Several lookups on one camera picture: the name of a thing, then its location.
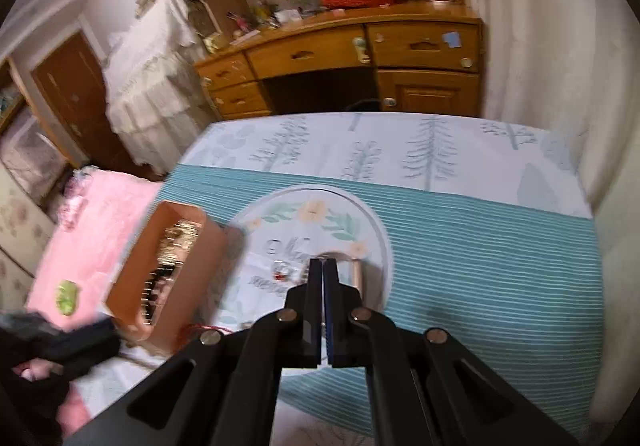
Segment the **pink smart watch band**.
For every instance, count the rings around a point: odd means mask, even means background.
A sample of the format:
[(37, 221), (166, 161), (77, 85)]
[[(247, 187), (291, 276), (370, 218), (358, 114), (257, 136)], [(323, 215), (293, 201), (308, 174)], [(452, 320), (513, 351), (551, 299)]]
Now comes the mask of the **pink smart watch band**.
[(355, 258), (341, 251), (326, 251), (315, 256), (310, 256), (306, 262), (291, 262), (285, 260), (274, 261), (271, 267), (271, 273), (274, 280), (288, 281), (293, 284), (303, 284), (307, 281), (310, 262), (314, 259), (326, 261), (335, 260), (338, 265), (343, 265), (347, 270), (347, 283), (356, 288), (363, 295), (363, 270), (362, 262), (359, 258)]

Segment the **pink jewelry tray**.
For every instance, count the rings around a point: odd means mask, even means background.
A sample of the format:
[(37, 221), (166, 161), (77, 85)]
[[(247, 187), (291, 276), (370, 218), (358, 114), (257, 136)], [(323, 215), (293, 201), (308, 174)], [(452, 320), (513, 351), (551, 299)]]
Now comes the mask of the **pink jewelry tray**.
[(124, 336), (153, 353), (175, 353), (227, 244), (222, 228), (198, 206), (158, 204), (106, 296)]

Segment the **cream mug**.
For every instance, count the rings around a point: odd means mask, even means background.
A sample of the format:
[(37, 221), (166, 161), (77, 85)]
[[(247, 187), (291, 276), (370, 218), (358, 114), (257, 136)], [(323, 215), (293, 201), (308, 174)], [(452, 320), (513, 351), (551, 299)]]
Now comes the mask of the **cream mug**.
[(203, 39), (203, 44), (209, 54), (216, 54), (226, 46), (226, 38), (222, 33), (215, 32)]

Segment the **white curtain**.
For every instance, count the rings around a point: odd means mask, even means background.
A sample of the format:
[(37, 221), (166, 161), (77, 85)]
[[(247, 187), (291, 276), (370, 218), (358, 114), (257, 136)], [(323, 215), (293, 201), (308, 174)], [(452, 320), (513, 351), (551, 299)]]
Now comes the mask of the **white curtain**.
[(626, 0), (465, 0), (488, 30), (484, 114), (567, 146), (596, 219), (604, 350), (590, 416), (639, 387), (639, 21)]

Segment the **wooden desk with drawers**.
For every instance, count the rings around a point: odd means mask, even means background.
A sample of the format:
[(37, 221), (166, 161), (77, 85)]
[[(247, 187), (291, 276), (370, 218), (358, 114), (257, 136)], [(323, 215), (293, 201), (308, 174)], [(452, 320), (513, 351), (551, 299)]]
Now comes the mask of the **wooden desk with drawers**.
[(484, 26), (462, 5), (331, 10), (197, 62), (222, 120), (331, 111), (480, 114)]

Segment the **white lace cover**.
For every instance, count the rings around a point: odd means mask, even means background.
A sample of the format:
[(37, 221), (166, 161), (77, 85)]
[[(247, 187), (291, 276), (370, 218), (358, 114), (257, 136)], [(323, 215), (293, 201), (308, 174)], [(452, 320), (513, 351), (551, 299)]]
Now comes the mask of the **white lace cover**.
[(189, 0), (153, 0), (104, 68), (106, 116), (138, 166), (170, 172), (215, 121), (194, 64), (205, 56)]

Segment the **printed tree tablecloth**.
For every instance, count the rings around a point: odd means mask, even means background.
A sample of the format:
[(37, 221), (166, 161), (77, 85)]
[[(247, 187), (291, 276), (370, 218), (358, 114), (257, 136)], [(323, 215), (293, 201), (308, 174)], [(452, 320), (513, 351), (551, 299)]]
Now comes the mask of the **printed tree tablecloth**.
[(567, 149), (524, 125), (434, 114), (306, 114), (213, 124), (157, 195), (227, 231), (200, 310), (238, 331), (294, 284), (274, 261), (341, 251), (363, 301), (442, 327), (574, 437), (601, 362), (598, 238)]

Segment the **green candy wrapper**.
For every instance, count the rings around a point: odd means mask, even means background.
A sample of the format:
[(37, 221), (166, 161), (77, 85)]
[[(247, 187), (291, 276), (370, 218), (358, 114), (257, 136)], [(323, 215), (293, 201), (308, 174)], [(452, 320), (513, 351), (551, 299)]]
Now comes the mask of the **green candy wrapper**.
[(76, 312), (80, 289), (70, 280), (63, 280), (56, 288), (55, 306), (63, 316), (72, 316)]

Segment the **brown wooden door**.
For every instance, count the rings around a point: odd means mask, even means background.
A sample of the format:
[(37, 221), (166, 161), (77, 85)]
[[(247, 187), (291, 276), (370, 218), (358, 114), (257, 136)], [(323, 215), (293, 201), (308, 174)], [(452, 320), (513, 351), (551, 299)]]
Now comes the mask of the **brown wooden door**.
[(106, 116), (102, 68), (81, 32), (76, 32), (35, 69), (32, 77), (62, 127), (89, 161), (102, 169), (140, 173)]

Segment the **pink fleece blanket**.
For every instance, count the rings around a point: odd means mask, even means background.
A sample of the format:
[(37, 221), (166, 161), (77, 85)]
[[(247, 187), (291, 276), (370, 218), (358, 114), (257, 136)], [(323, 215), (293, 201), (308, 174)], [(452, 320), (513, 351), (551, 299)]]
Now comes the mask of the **pink fleece blanket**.
[[(71, 228), (60, 223), (37, 270), (26, 307), (55, 327), (67, 330), (103, 314), (103, 300), (128, 252), (129, 243), (148, 215), (161, 182), (119, 172), (94, 170), (82, 182), (84, 206)], [(76, 312), (63, 316), (55, 306), (56, 288), (73, 281), (80, 292)], [(70, 388), (58, 410), (58, 423), (68, 437), (79, 430), (160, 364), (141, 348), (127, 348)]]

